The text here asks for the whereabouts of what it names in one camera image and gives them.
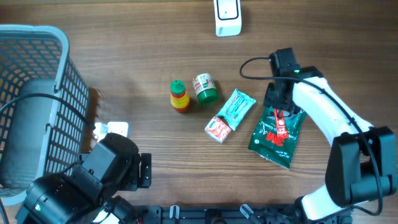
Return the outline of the green lid white jar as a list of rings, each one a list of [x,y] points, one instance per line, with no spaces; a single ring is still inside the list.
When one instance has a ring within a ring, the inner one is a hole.
[[[215,82],[209,73],[197,75],[193,80],[193,88],[201,105],[209,105],[219,99]]]

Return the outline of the green 3M gloves packet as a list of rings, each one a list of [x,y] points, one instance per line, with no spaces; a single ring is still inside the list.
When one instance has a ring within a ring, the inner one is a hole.
[[[306,116],[306,112],[301,110],[296,115],[284,117],[289,137],[281,139],[277,137],[274,108],[266,107],[254,128],[248,149],[268,161],[289,169],[299,140],[301,125]]]

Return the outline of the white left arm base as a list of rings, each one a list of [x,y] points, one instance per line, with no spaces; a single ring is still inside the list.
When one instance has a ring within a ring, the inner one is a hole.
[[[136,209],[121,196],[108,200],[99,210],[96,218],[92,221],[95,224],[134,224],[137,223]]]

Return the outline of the red yellow sauce bottle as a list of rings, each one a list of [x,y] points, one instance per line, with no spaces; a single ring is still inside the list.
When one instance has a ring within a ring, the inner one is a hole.
[[[170,103],[179,113],[186,113],[189,110],[190,97],[183,81],[174,80],[170,84]]]

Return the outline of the red coffee stick sachet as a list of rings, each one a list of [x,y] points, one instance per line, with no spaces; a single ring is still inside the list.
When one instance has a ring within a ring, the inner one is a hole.
[[[277,137],[281,139],[287,139],[289,137],[289,133],[284,119],[284,112],[282,110],[274,109],[274,120]]]

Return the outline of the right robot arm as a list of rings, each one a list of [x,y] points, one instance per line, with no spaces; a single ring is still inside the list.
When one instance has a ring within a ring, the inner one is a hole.
[[[291,48],[268,57],[272,83],[264,104],[276,120],[306,112],[327,138],[331,151],[325,183],[299,199],[305,222],[315,223],[377,201],[397,192],[396,136],[388,127],[374,127],[351,110],[314,66],[301,67]]]

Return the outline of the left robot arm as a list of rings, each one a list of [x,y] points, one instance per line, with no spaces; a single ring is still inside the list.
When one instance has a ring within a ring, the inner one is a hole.
[[[105,211],[119,223],[139,223],[135,208],[118,191],[135,192],[151,185],[152,155],[135,143],[108,133],[82,160],[63,171],[34,180],[21,205],[18,223],[96,223]]]

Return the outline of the red white tissue packet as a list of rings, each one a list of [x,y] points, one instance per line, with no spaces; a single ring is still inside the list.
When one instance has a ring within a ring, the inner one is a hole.
[[[220,118],[214,116],[205,127],[205,132],[216,142],[223,143],[232,129]]]

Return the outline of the teal wet wipes packet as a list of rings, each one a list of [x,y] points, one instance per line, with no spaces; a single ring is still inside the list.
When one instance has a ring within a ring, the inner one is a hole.
[[[224,106],[216,114],[216,117],[224,118],[229,127],[235,131],[246,113],[255,103],[256,100],[254,98],[236,88]]]

